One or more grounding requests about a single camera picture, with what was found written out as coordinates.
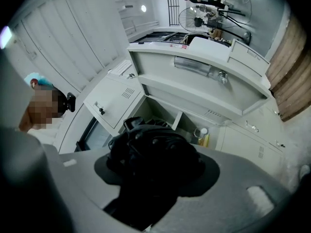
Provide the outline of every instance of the blue cap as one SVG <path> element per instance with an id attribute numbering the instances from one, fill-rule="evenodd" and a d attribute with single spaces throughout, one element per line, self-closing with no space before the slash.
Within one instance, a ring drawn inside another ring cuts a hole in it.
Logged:
<path id="1" fill-rule="evenodd" d="M 33 72 L 33 73 L 29 74 L 26 78 L 24 78 L 24 81 L 27 83 L 27 85 L 30 86 L 30 81 L 32 79 L 38 80 L 38 85 L 46 85 L 46 86 L 53 87 L 53 84 L 50 81 L 48 81 L 46 77 L 41 76 L 37 72 Z"/>

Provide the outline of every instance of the metal knob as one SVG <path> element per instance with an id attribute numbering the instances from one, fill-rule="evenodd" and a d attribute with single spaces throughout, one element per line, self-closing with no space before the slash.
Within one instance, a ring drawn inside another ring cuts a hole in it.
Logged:
<path id="1" fill-rule="evenodd" d="M 228 82 L 227 76 L 227 73 L 225 73 L 224 71 L 220 71 L 218 73 L 218 81 L 222 84 L 226 84 Z"/>
<path id="2" fill-rule="evenodd" d="M 105 111 L 103 110 L 103 108 L 100 108 L 99 109 L 99 112 L 103 115 L 103 114 L 105 114 Z"/>

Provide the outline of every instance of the paper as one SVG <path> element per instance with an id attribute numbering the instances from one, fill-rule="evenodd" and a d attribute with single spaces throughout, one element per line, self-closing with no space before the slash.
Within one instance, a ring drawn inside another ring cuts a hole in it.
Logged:
<path id="1" fill-rule="evenodd" d="M 114 68 L 110 73 L 115 75 L 122 75 L 130 66 L 131 62 L 129 60 L 122 61 L 116 68 Z"/>

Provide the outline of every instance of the cabinet door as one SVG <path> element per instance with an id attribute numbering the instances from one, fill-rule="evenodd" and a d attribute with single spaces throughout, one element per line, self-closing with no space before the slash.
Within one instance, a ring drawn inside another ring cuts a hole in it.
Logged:
<path id="1" fill-rule="evenodd" d="M 223 118 L 222 123 L 226 118 L 239 118 L 243 111 L 256 109 L 271 95 L 258 79 L 213 56 L 154 43 L 132 43 L 128 50 L 147 96 L 180 104 L 186 100 L 204 108 L 206 118 L 210 111 Z M 228 83 L 217 81 L 222 71 Z"/>
<path id="2" fill-rule="evenodd" d="M 226 127 L 221 151 L 243 157 L 274 177 L 282 167 L 281 155 L 264 145 L 260 138 L 255 140 L 230 127 Z"/>
<path id="3" fill-rule="evenodd" d="M 286 136 L 281 118 L 267 107 L 264 107 L 264 114 L 267 125 L 265 128 L 267 141 L 280 151 L 283 151 L 284 148 L 281 145 L 286 146 Z"/>
<path id="4" fill-rule="evenodd" d="M 278 110 L 278 106 L 277 106 L 277 103 L 276 103 L 276 100 L 275 99 L 270 99 L 266 104 L 265 104 L 265 107 L 271 111 L 271 113 L 273 113 L 276 117 L 279 117 L 278 113 L 279 113 L 279 110 Z"/>
<path id="5" fill-rule="evenodd" d="M 241 118 L 234 120 L 233 122 L 240 127 L 246 129 L 250 133 L 254 134 L 255 136 L 266 140 L 267 123 L 263 107 L 260 107 L 255 111 L 247 114 L 246 116 L 242 116 Z"/>
<path id="6" fill-rule="evenodd" d="M 104 78 L 85 102 L 112 128 L 115 128 L 139 93 L 140 90 L 137 88 Z"/>
<path id="7" fill-rule="evenodd" d="M 232 43 L 230 57 L 242 62 L 261 76 L 265 75 L 270 66 L 259 53 L 237 40 Z"/>

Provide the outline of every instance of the fan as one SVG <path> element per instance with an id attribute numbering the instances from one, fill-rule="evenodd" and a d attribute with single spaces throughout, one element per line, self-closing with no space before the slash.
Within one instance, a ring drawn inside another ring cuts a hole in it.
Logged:
<path id="1" fill-rule="evenodd" d="M 241 13 L 238 12 L 230 12 L 230 13 L 242 15 Z M 225 17 L 224 14 L 222 12 L 218 12 L 216 8 L 214 9 L 212 7 L 208 7 L 205 5 L 200 6 L 198 5 L 183 10 L 179 14 L 179 24 L 185 30 L 190 31 L 192 33 L 209 34 L 213 30 L 219 29 L 242 39 L 245 44 L 249 45 L 251 40 L 250 32 L 245 32 L 243 37 L 241 37 L 228 30 L 222 29 L 221 24 L 223 17 Z"/>
<path id="2" fill-rule="evenodd" d="M 179 14 L 179 24 L 192 33 L 209 33 L 218 26 L 217 11 L 201 5 L 190 7 Z"/>

